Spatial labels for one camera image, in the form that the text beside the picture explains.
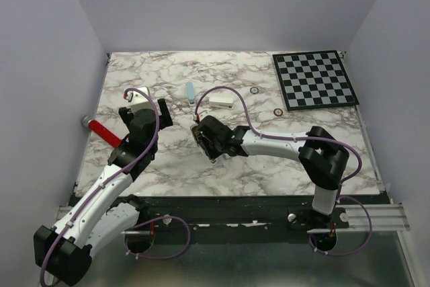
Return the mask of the light blue stapler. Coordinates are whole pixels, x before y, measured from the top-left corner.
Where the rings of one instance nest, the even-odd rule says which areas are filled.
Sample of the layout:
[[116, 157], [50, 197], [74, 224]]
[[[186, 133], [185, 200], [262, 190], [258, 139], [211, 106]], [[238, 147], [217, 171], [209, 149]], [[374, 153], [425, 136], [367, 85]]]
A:
[[191, 105], [194, 105], [196, 103], [196, 94], [195, 94], [195, 91], [194, 91], [193, 83], [192, 82], [187, 82], [185, 84], [185, 88], [186, 88], [186, 91], [187, 91], [188, 102]]

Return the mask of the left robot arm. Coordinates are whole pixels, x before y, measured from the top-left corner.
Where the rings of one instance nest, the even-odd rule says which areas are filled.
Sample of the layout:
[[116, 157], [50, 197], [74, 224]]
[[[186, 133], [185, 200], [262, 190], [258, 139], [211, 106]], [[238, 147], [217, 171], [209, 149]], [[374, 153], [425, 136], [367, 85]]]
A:
[[77, 284], [91, 265], [96, 244], [89, 237], [96, 224], [155, 160], [158, 132], [173, 124], [164, 99], [120, 108], [119, 115], [128, 136], [112, 151], [99, 179], [62, 219], [34, 233], [36, 265], [67, 286]]

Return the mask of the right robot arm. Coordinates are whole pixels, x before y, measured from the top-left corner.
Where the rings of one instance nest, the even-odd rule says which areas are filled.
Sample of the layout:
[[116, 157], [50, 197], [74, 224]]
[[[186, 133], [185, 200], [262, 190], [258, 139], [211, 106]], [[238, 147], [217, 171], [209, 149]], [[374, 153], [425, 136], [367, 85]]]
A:
[[292, 134], [292, 140], [276, 132], [256, 134], [250, 126], [230, 129], [213, 116], [191, 127], [193, 139], [211, 161], [229, 157], [270, 156], [302, 164], [315, 185], [310, 222], [323, 228], [333, 220], [333, 210], [349, 152], [324, 129], [313, 126], [309, 132]]

